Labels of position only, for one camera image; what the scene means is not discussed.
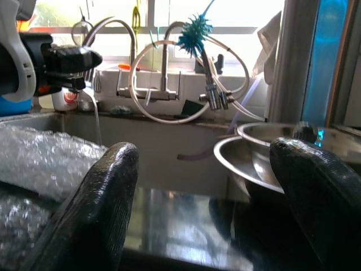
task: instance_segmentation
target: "gray pipe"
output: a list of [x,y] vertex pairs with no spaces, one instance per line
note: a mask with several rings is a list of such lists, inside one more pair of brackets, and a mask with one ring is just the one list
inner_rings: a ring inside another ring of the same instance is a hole
[[[170,36],[170,32],[176,28],[176,27],[183,27],[184,26],[184,22],[182,21],[175,21],[173,23],[171,23],[171,25],[167,28],[165,34],[164,34],[164,39],[167,40]],[[168,50],[168,45],[164,44],[163,45],[163,55],[162,55],[162,77],[161,77],[161,87],[160,90],[161,91],[167,91],[167,84],[168,84],[168,77],[167,77],[167,73],[168,73],[168,57],[169,57],[169,50]]]

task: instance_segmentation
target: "backsplash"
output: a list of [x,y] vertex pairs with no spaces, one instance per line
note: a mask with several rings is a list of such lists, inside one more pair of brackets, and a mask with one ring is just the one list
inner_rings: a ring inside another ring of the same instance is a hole
[[[96,94],[96,99],[101,101],[100,110],[110,111],[112,108],[118,105],[130,107],[133,111],[137,112],[137,108],[131,98],[116,96],[116,88],[118,83],[119,70],[106,69],[100,71],[100,83],[101,93]],[[122,71],[120,87],[124,88],[128,86],[129,72]],[[158,72],[137,72],[137,87],[139,88],[151,88],[160,86],[161,74]],[[243,83],[243,78],[221,76],[220,81],[224,84],[227,89],[236,89]],[[185,73],[179,74],[170,73],[168,74],[168,88],[172,91],[179,91],[179,100],[157,100],[155,102],[149,102],[147,111],[155,115],[179,115],[182,111],[184,102],[186,99],[193,102],[199,102],[198,97],[200,94],[205,93],[205,77],[204,75]],[[256,115],[263,116],[265,108],[267,94],[267,85],[262,79],[258,84],[253,96],[250,98],[246,108]],[[220,119],[220,120],[231,120],[236,113],[233,106],[230,106],[229,110],[219,110],[213,112],[207,110],[203,117],[206,119]],[[253,119],[242,116],[241,121],[251,122]]]

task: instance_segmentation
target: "teal bottle brush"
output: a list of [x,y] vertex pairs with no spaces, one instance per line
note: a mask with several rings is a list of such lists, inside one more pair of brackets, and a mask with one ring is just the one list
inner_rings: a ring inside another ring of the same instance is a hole
[[198,56],[204,49],[203,41],[212,32],[213,27],[207,24],[204,14],[198,17],[194,15],[194,20],[190,18],[190,23],[185,23],[182,35],[179,37],[177,44],[185,49],[191,56]]
[[213,27],[207,23],[208,20],[205,18],[207,10],[213,2],[214,0],[211,1],[203,14],[194,16],[194,19],[190,19],[190,23],[184,24],[182,35],[179,37],[177,45],[191,54],[191,57],[193,55],[195,57],[197,57],[198,54],[201,55],[206,76],[206,100],[209,102],[211,110],[218,110],[221,109],[222,105],[224,109],[228,109],[227,97],[224,92],[217,90],[203,44],[203,41],[205,41],[213,30]]

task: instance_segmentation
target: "bubble wrap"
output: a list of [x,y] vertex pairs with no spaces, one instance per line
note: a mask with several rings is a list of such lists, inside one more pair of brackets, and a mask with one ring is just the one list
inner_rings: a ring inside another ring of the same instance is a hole
[[0,125],[0,180],[63,201],[107,150],[66,133]]
[[0,191],[0,269],[18,270],[49,218],[31,200]]

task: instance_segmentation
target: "window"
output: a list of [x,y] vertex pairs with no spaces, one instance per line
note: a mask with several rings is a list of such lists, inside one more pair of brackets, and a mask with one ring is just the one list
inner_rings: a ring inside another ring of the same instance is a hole
[[[157,27],[160,39],[167,26],[176,21],[188,21],[193,14],[201,14],[210,0],[138,0],[140,2],[141,28],[138,34],[138,52],[151,42],[149,30],[156,37]],[[31,31],[50,32],[58,45],[72,44],[71,29],[81,19],[96,24],[101,19],[116,16],[131,25],[132,13],[137,0],[37,0]],[[231,47],[246,63],[250,72],[262,50],[257,37],[257,28],[264,26],[283,9],[284,0],[215,0],[207,13],[213,25],[212,36]],[[170,36],[178,40],[181,29],[175,29]],[[119,24],[109,25],[98,35],[93,48],[105,60],[127,61],[130,52],[130,37]],[[236,59],[218,46],[206,43],[209,56],[224,55],[225,73],[233,73],[239,66]],[[192,68],[194,59],[170,48],[169,62],[184,68]]]

